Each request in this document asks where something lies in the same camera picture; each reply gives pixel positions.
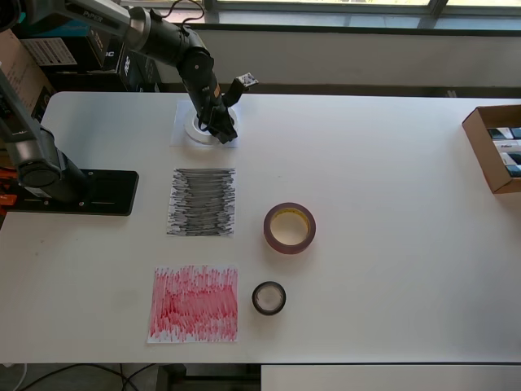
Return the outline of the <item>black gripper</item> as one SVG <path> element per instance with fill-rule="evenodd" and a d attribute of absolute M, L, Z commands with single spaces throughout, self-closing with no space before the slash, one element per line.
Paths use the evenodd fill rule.
<path fill-rule="evenodd" d="M 204 131 L 209 132 L 214 138 L 218 138 L 220 143 L 230 143 L 238 137 L 225 104 L 224 95 L 218 95 L 216 98 L 210 95 L 194 97 L 198 123 L 205 125 Z"/>

